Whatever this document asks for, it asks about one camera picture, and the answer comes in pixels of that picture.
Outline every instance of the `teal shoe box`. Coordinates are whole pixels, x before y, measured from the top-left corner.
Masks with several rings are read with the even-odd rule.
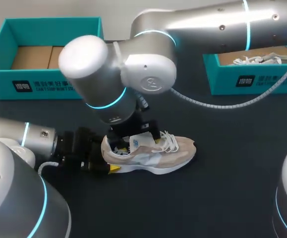
[[[286,72],[287,64],[221,65],[203,55],[212,95],[262,94]],[[287,93],[287,79],[273,93]]]
[[[80,99],[58,68],[11,67],[19,46],[65,46],[84,35],[104,38],[100,17],[6,19],[0,30],[0,100]]]

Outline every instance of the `blue led ring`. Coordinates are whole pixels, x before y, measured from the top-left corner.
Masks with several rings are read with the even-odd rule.
[[[44,180],[42,179],[42,177],[40,176],[41,180],[42,180],[42,183],[43,183],[43,188],[44,188],[44,203],[43,203],[43,208],[42,208],[42,211],[41,211],[41,214],[40,214],[40,217],[37,221],[37,223],[35,224],[33,230],[31,231],[31,233],[28,235],[27,238],[32,238],[35,234],[35,232],[37,231],[37,229],[39,228],[42,220],[43,220],[43,217],[44,217],[44,214],[45,214],[45,210],[46,210],[46,203],[47,203],[47,200],[48,200],[48,193],[46,191],[46,186],[45,186],[45,183],[44,183]]]
[[[167,37],[169,37],[169,38],[174,42],[174,45],[176,46],[176,42],[175,42],[175,40],[173,39],[173,37],[172,37],[169,33],[164,32],[164,31],[158,31],[158,30],[146,30],[146,31],[142,31],[142,32],[140,32],[140,33],[136,34],[134,37],[137,37],[137,36],[143,35],[143,34],[145,34],[145,33],[151,33],[151,32],[156,32],[156,33],[161,33],[161,34],[163,34],[163,35],[166,35]]]
[[[249,12],[249,6],[247,0],[242,0],[244,5],[245,12]],[[247,21],[247,45],[246,45],[246,51],[250,49],[250,43],[251,43],[251,28],[250,28],[250,21]]]
[[[127,88],[124,88],[122,94],[116,99],[114,100],[112,103],[106,105],[106,106],[101,106],[101,107],[94,107],[94,106],[90,106],[89,104],[86,103],[87,106],[89,106],[90,108],[92,109],[105,109],[105,108],[108,108],[108,107],[111,107],[112,105],[116,104],[118,101],[120,101],[120,99],[124,96],[125,94],[125,91],[126,91]]]
[[[21,146],[24,146],[25,140],[26,140],[26,135],[28,133],[29,130],[29,124],[28,122],[25,123],[25,129],[24,129],[24,134],[23,134],[23,139],[22,139],[22,143]]]
[[[283,220],[283,218],[282,218],[282,216],[281,216],[281,214],[280,214],[279,207],[278,207],[278,188],[277,188],[277,191],[276,191],[276,207],[277,207],[277,211],[278,211],[279,217],[280,217],[282,223],[284,224],[284,226],[285,226],[286,229],[287,229],[287,225],[286,225],[286,223],[284,222],[284,220]]]

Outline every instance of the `cardboard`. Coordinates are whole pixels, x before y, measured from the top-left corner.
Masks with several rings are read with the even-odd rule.
[[[20,46],[11,69],[48,68],[52,46]]]
[[[218,59],[220,65],[230,65],[233,64],[235,59],[242,59],[244,60],[244,56],[251,58],[255,56],[265,56],[271,53],[276,53],[281,56],[287,56],[287,47],[286,46],[277,46],[277,47],[267,47],[267,48],[260,48],[254,49],[249,51],[238,51],[238,52],[231,52],[231,53],[223,53],[218,54]]]
[[[54,46],[51,53],[49,68],[58,68],[58,57],[63,50],[63,46]]]

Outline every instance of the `printed logo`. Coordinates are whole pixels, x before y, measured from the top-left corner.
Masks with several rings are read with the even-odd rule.
[[[238,78],[236,87],[250,87],[253,84],[255,75],[241,75]]]
[[[12,83],[13,83],[15,90],[18,93],[30,93],[30,92],[32,92],[31,85],[30,85],[29,81],[27,81],[27,80],[12,81]]]
[[[162,89],[162,80],[157,77],[147,77],[141,80],[141,88],[154,92]]]
[[[137,140],[133,140],[133,146],[135,148],[138,148],[139,147],[139,142]]]

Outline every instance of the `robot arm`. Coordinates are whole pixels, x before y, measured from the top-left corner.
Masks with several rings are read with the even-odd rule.
[[[117,133],[122,137],[137,121],[132,89],[146,94],[171,89],[183,49],[211,54],[278,45],[287,45],[287,0],[240,0],[146,10],[133,21],[129,40],[105,44],[83,36],[71,41],[59,56],[59,68],[103,122],[126,131]],[[137,133],[144,123],[135,124]]]

